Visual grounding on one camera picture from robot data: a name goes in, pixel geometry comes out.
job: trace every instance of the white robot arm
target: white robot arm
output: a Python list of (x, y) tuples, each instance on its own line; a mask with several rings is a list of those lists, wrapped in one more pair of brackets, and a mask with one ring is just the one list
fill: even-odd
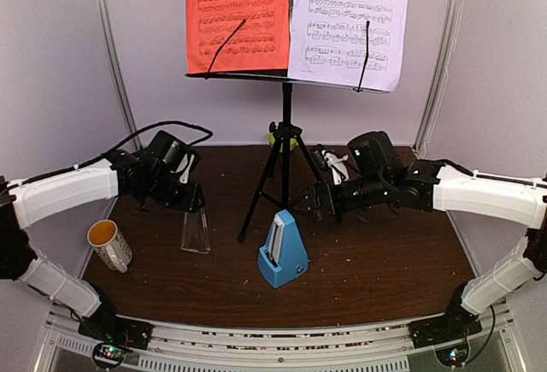
[[(164, 121), (162, 125), (165, 123), (181, 121)], [(68, 275), (60, 265), (35, 251), (24, 229), (77, 205), (125, 195), (132, 195), (141, 206), (146, 198), (152, 198), (170, 209), (196, 212), (205, 200), (200, 185), (189, 181), (188, 174), (198, 160), (189, 145), (160, 131), (146, 148), (132, 154), (108, 151), (82, 166), (27, 180), (6, 182), (0, 177), (0, 279), (23, 281), (66, 305), (95, 337), (106, 340), (119, 336), (120, 330), (135, 328), (120, 325), (114, 305), (103, 292)], [(147, 345), (147, 341), (139, 340), (141, 346)]]
[(384, 132), (365, 133), (352, 139), (348, 148), (359, 176), (337, 185), (316, 183), (297, 198), (295, 211), (311, 211), (316, 220), (327, 216), (340, 220), (348, 211), (389, 204), (424, 211), (467, 211), (527, 228), (526, 236), (507, 256), (454, 291), (443, 316), (410, 324), (415, 347), (479, 332), (480, 313), (547, 273), (545, 179), (482, 174), (450, 160), (420, 160), (404, 167)]

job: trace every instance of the mug handle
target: mug handle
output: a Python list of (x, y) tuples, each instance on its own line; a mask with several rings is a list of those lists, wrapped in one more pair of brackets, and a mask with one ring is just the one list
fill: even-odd
[(110, 261), (122, 274), (127, 272), (127, 266), (118, 258), (112, 245), (106, 245), (106, 253), (109, 254)]

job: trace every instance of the white mug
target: white mug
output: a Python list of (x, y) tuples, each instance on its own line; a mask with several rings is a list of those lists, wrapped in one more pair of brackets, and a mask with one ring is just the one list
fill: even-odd
[(107, 267), (127, 272), (133, 254), (115, 222), (101, 220), (93, 224), (87, 233), (87, 242)]

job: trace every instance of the white wall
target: white wall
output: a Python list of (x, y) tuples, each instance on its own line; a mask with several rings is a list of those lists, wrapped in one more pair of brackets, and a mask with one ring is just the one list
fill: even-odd
[[(456, 49), (426, 157), (523, 177), (547, 170), (547, 0), (465, 0)], [(525, 228), (455, 214), (479, 270), (505, 255)], [(544, 371), (547, 282), (509, 300), (530, 358)]]
[[(0, 174), (25, 178), (81, 162), (126, 135), (95, 0), (0, 0)], [(105, 202), (53, 216), (32, 244), (77, 274)], [(1, 370), (28, 371), (49, 305), (0, 281)]]
[[(426, 103), (447, 0), (409, 0), (403, 72), (388, 95), (297, 86), (293, 120), (313, 144), (346, 144), (384, 129), (412, 144)], [(185, 78), (185, 0), (109, 0), (127, 95), (137, 124), (166, 118), (215, 131), (210, 143), (265, 143), (281, 119), (281, 86), (242, 80)]]

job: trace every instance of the dark brown table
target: dark brown table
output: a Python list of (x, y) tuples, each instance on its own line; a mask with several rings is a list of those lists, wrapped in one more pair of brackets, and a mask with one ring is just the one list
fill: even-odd
[[(344, 148), (338, 151), (347, 152)], [(408, 163), (414, 155), (398, 149)], [(207, 199), (211, 252), (179, 248), (182, 213), (150, 203), (135, 210), (120, 199), (112, 219), (133, 250), (126, 274), (93, 256), (85, 279), (100, 286), (121, 315), (216, 327), (303, 328), (351, 325), (443, 312), (456, 286), (473, 277), (444, 213), (386, 206), (349, 213), (342, 223), (297, 217), (309, 271), (274, 290), (261, 276), (257, 251), (276, 207), (261, 199), (247, 240), (236, 238), (266, 162), (267, 146), (198, 147), (202, 161), (192, 179)], [(291, 154), (291, 195), (313, 175), (299, 151)], [(267, 183), (279, 194), (279, 170)]]

